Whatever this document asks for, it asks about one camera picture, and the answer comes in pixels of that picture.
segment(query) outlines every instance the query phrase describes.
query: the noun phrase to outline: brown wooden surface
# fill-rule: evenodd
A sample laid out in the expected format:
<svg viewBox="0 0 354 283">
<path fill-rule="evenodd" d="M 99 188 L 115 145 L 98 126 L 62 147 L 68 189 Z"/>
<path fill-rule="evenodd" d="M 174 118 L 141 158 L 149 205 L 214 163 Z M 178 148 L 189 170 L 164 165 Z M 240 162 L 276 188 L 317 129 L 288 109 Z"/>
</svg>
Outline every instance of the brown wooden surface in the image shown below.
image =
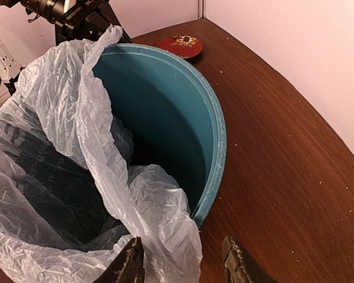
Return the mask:
<svg viewBox="0 0 354 283">
<path fill-rule="evenodd" d="M 201 283 L 224 282 L 226 235 L 279 283 L 354 282 L 353 155 L 285 78 L 211 22 L 135 41 L 178 34 L 204 43 L 192 63 L 213 86 L 228 132 L 222 186 L 201 229 Z"/>
</svg>

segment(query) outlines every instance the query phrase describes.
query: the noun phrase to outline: clear plastic bag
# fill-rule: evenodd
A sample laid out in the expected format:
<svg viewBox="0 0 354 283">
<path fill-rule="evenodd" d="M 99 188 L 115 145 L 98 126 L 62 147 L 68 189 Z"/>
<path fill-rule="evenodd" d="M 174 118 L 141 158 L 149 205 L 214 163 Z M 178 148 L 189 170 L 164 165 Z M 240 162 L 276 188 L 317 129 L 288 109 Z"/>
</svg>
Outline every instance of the clear plastic bag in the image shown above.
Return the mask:
<svg viewBox="0 0 354 283">
<path fill-rule="evenodd" d="M 160 166 L 127 168 L 131 133 L 92 72 L 121 35 L 50 49 L 0 109 L 0 267 L 15 282 L 91 283 L 133 236 L 146 282 L 199 280 L 185 193 Z"/>
</svg>

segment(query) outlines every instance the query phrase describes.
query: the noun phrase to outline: white wall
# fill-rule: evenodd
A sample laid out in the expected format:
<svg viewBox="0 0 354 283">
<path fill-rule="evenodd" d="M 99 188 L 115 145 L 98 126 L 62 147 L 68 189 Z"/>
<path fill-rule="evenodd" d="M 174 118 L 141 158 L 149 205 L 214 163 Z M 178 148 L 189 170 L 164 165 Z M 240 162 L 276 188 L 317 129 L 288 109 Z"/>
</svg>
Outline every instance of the white wall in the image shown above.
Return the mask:
<svg viewBox="0 0 354 283">
<path fill-rule="evenodd" d="M 206 16 L 282 73 L 354 154 L 354 0 L 206 0 Z"/>
<path fill-rule="evenodd" d="M 111 0 L 119 21 L 131 37 L 198 18 L 198 0 Z M 54 26 L 39 18 L 32 24 L 25 8 L 0 6 L 0 36 L 24 66 L 55 45 Z"/>
</svg>

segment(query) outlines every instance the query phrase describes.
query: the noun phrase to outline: teal plastic bin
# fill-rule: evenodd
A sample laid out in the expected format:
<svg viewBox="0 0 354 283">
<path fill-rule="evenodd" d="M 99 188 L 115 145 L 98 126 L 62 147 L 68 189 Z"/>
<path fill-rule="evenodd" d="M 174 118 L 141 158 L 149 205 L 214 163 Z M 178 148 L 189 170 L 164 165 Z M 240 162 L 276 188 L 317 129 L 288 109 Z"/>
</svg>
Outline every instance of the teal plastic bin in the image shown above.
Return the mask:
<svg viewBox="0 0 354 283">
<path fill-rule="evenodd" d="M 227 146 L 223 113 L 207 80 L 183 59 L 138 44 L 107 48 L 94 74 L 134 135 L 132 164 L 161 165 L 186 192 L 201 226 L 218 193 Z"/>
</svg>

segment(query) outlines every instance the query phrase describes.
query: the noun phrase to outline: tin lid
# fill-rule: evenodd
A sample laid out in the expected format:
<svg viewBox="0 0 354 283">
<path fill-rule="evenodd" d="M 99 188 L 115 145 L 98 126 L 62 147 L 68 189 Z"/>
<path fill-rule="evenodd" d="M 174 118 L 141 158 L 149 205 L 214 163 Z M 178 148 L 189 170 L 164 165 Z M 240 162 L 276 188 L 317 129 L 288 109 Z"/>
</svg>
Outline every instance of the tin lid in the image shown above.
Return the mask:
<svg viewBox="0 0 354 283">
<path fill-rule="evenodd" d="M 176 54 L 183 59 L 190 59 L 202 52 L 203 43 L 191 35 L 176 35 L 161 41 L 157 47 Z"/>
</svg>

